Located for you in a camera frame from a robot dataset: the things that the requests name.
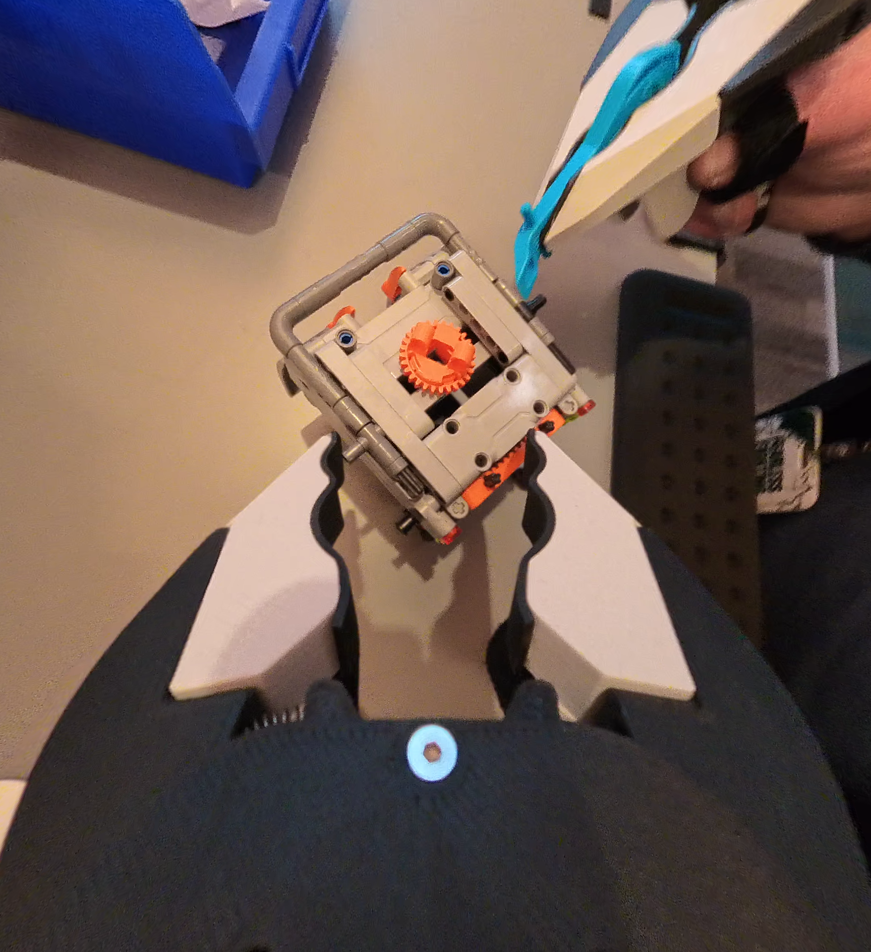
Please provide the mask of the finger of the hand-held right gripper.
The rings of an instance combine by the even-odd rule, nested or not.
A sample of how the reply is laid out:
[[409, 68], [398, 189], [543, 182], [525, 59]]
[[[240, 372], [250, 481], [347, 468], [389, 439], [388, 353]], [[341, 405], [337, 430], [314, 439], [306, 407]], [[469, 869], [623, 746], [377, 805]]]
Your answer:
[[703, 2], [630, 2], [609, 28], [576, 113], [678, 113], [703, 100], [694, 48]]
[[659, 242], [679, 232], [697, 201], [685, 167], [716, 138], [720, 90], [736, 71], [727, 60], [692, 60], [639, 108], [584, 166], [548, 228], [546, 245], [586, 232], [634, 202]]

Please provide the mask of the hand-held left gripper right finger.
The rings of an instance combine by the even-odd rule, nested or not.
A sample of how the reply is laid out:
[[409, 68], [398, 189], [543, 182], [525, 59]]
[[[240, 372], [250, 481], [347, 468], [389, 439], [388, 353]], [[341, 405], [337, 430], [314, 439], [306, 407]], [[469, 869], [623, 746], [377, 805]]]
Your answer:
[[608, 690], [691, 700], [694, 680], [637, 521], [551, 441], [526, 443], [524, 475], [529, 549], [488, 647], [498, 700], [530, 679], [561, 702], [597, 702]]

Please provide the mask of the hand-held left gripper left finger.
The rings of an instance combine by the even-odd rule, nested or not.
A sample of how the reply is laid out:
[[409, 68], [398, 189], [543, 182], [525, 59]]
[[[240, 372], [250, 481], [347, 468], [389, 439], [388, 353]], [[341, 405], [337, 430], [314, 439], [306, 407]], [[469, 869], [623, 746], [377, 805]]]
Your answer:
[[335, 678], [357, 699], [357, 620], [334, 543], [338, 441], [318, 441], [235, 517], [171, 679], [177, 700], [251, 688], [304, 700]]

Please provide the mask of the teal brick separator tool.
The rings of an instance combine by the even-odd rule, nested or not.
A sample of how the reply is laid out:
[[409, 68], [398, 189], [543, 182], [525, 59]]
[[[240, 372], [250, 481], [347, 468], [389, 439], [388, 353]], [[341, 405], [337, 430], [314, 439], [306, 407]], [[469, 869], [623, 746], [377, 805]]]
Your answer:
[[540, 260], [550, 256], [548, 230], [584, 166], [617, 138], [635, 113], [666, 89], [690, 50], [687, 33], [632, 57], [612, 81], [586, 132], [569, 151], [535, 205], [521, 208], [522, 225], [514, 240], [514, 273], [518, 292], [527, 297], [538, 277]]

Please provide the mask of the grey toy brick model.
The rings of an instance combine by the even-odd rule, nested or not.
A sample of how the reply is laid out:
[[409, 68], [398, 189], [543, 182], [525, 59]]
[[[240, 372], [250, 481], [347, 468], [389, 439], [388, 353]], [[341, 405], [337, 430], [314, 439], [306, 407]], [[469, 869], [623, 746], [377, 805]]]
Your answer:
[[506, 482], [533, 430], [594, 401], [538, 316], [446, 217], [422, 213], [279, 305], [271, 339], [301, 392], [442, 544]]

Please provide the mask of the person's right hand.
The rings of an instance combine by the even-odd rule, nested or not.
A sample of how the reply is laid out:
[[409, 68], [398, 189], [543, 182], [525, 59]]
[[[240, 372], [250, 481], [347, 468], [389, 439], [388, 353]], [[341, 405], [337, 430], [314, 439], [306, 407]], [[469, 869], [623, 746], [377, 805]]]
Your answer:
[[871, 238], [871, 24], [786, 78], [807, 136], [772, 189], [765, 223], [804, 236]]

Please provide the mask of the person's blue trousers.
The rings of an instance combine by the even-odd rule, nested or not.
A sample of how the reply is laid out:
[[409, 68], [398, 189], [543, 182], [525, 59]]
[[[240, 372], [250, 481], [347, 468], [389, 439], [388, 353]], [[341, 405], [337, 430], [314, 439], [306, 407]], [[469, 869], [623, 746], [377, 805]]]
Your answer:
[[809, 721], [871, 873], [871, 362], [789, 401], [822, 411], [818, 501], [761, 518], [766, 655]]

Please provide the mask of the clear plastic bags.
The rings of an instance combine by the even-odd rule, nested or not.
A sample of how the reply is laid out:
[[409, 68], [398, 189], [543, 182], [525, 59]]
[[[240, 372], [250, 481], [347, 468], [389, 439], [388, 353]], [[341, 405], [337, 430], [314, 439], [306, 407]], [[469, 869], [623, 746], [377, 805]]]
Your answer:
[[185, 0], [180, 1], [191, 23], [202, 30], [213, 30], [264, 13], [270, 1]]

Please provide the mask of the blue plastic bin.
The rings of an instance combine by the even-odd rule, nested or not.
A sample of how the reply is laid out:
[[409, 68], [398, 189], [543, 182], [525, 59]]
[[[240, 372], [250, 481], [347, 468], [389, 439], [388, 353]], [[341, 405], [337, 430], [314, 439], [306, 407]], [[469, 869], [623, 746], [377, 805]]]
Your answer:
[[0, 106], [250, 186], [328, 6], [202, 30], [176, 1], [0, 1]]

